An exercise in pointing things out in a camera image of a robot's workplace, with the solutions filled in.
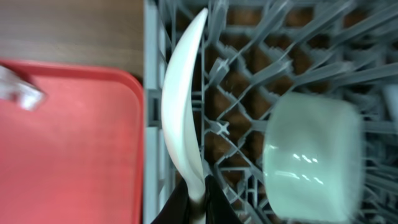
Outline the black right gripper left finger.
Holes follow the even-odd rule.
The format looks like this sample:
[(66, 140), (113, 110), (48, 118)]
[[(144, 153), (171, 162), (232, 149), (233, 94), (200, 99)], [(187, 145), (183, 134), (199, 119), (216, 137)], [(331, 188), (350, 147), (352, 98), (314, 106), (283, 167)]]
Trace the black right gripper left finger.
[(151, 224), (189, 224), (189, 214), (187, 184), (181, 180)]

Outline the green bowl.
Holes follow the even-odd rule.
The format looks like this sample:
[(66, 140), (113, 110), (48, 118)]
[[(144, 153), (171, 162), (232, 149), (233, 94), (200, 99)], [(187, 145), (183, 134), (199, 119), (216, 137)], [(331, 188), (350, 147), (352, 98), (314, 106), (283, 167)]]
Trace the green bowl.
[(262, 171), (282, 220), (350, 223), (364, 191), (363, 119), (343, 100), (287, 93), (265, 131)]

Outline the white plastic spoon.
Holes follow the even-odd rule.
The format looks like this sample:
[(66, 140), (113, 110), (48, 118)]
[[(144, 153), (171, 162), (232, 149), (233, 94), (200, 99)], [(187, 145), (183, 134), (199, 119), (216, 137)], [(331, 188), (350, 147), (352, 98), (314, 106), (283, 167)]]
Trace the white plastic spoon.
[(170, 158), (187, 184), (189, 222), (206, 223), (205, 177), (195, 132), (192, 110), (192, 80), (208, 9), (191, 21), (174, 52), (165, 73), (161, 99), (161, 121)]

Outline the light blue bowl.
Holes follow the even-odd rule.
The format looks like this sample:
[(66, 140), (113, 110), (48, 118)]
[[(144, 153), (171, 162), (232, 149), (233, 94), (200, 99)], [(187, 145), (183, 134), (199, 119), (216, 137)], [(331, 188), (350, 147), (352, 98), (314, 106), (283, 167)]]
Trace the light blue bowl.
[(397, 84), (386, 85), (383, 88), (383, 93), (391, 119), (397, 123)]

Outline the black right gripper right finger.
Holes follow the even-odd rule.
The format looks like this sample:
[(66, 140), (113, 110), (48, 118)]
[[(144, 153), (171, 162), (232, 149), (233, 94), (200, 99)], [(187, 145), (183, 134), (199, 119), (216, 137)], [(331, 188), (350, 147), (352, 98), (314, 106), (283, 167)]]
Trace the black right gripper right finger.
[(206, 224), (242, 224), (226, 195), (212, 175), (206, 183)]

